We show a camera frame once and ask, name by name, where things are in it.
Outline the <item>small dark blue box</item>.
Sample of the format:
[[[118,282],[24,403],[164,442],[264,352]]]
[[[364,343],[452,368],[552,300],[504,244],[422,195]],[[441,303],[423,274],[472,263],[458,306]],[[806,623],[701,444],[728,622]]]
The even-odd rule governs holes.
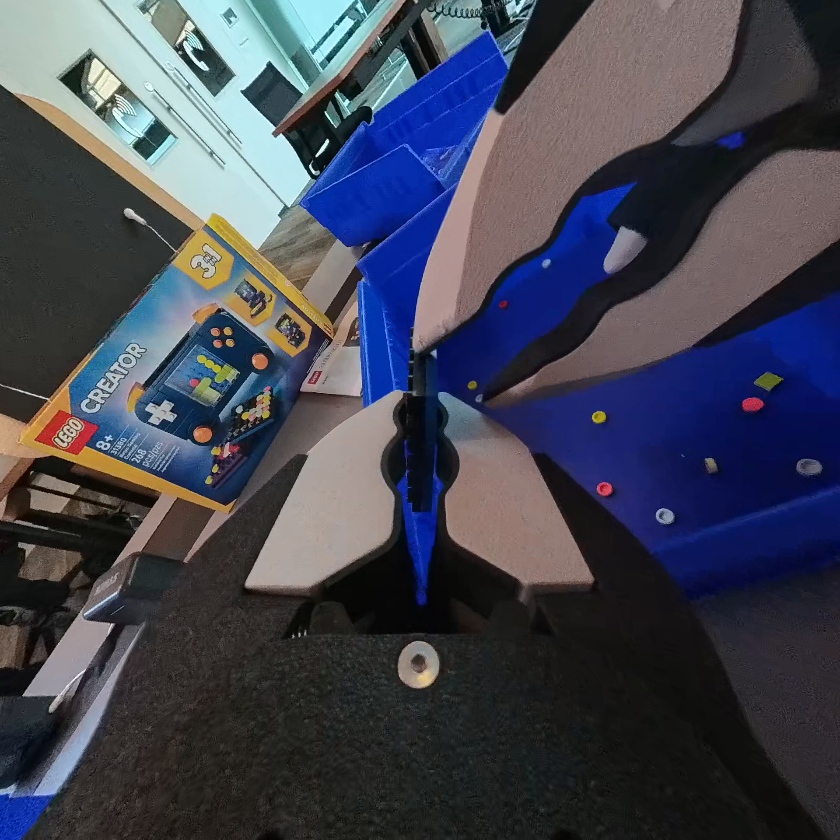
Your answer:
[[[180,560],[131,553],[93,582],[81,617],[90,623],[142,625],[157,612],[163,594],[177,584],[182,567]]]

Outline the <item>dark window with phone icon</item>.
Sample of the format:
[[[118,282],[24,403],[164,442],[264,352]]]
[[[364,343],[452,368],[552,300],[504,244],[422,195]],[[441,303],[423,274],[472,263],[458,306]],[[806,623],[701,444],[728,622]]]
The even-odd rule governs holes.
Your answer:
[[[235,77],[181,2],[137,1],[134,4],[212,96],[222,92]]]

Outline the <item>instruction booklet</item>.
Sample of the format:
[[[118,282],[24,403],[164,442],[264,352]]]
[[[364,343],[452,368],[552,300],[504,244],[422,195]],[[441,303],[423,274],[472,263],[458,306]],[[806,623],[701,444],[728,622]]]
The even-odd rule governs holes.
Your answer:
[[[360,321],[353,308],[318,355],[300,392],[360,397],[362,390]]]

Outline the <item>colourful toy set box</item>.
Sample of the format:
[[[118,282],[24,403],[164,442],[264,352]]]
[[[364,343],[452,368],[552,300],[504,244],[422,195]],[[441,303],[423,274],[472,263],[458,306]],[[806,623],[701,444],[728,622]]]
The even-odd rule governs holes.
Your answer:
[[[215,214],[18,441],[231,511],[332,338],[332,322]]]

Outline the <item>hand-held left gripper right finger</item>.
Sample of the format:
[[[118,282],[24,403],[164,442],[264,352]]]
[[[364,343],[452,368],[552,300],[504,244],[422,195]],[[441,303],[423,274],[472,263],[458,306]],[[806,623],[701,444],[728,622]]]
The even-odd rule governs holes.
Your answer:
[[[429,594],[456,601],[532,601],[589,592],[594,575],[528,447],[442,393],[442,489]]]

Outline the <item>black office chair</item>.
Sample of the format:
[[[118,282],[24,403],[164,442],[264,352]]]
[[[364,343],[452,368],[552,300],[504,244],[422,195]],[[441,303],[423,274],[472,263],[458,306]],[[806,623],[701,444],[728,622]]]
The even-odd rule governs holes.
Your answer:
[[[301,99],[301,92],[272,63],[242,91],[255,109],[276,127]],[[351,135],[364,123],[373,122],[373,111],[361,106],[334,123],[328,111],[308,115],[297,127],[282,135],[295,151],[311,179],[317,179],[332,162]]]

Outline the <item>scattered small round studs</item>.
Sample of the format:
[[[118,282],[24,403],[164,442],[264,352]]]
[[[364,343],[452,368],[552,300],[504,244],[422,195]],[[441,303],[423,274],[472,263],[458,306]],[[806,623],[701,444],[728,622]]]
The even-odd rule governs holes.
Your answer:
[[[816,494],[838,482],[836,276],[808,271],[817,300],[727,341],[476,406],[653,545]]]

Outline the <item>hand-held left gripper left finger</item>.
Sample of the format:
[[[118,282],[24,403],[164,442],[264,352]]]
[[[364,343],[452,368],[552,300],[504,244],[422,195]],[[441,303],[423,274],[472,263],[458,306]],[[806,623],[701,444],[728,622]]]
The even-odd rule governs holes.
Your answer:
[[[248,593],[308,599],[413,599],[400,410],[393,391],[305,455],[245,580]]]

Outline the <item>black toy plate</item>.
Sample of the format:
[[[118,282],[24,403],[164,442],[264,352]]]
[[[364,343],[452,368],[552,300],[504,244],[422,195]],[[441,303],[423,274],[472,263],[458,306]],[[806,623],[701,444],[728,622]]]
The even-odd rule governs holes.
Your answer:
[[[404,422],[406,497],[414,512],[433,506],[438,389],[435,357],[409,350]]]

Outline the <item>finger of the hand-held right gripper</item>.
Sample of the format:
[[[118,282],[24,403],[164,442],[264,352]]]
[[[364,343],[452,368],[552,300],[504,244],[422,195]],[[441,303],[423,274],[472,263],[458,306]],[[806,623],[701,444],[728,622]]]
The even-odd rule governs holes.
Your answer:
[[[644,239],[629,261],[573,293],[549,330],[483,386],[491,408],[640,371],[751,331],[838,290],[838,128],[750,128],[738,148],[666,139],[609,153],[556,207],[529,210],[533,241],[492,270],[482,307],[515,270],[542,257],[585,196],[630,185],[608,213],[614,236]]]
[[[742,8],[537,2],[428,258],[416,352],[482,312],[596,172],[665,138],[718,88]]]

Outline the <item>long wooden desk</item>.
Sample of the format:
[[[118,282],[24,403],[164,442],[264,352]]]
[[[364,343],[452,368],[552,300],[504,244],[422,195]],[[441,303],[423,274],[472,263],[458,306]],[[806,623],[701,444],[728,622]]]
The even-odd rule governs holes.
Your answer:
[[[439,67],[446,58],[434,41],[431,5],[431,1],[379,2],[274,128],[273,136],[287,135],[308,123],[324,123],[334,96],[354,97],[365,89],[397,48],[416,79]]]

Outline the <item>dark window with wifi icon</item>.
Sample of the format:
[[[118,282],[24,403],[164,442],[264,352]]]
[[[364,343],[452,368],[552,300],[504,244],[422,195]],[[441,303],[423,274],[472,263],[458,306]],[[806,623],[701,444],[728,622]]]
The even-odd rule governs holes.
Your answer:
[[[176,137],[93,52],[58,76],[78,100],[143,161],[156,165]]]

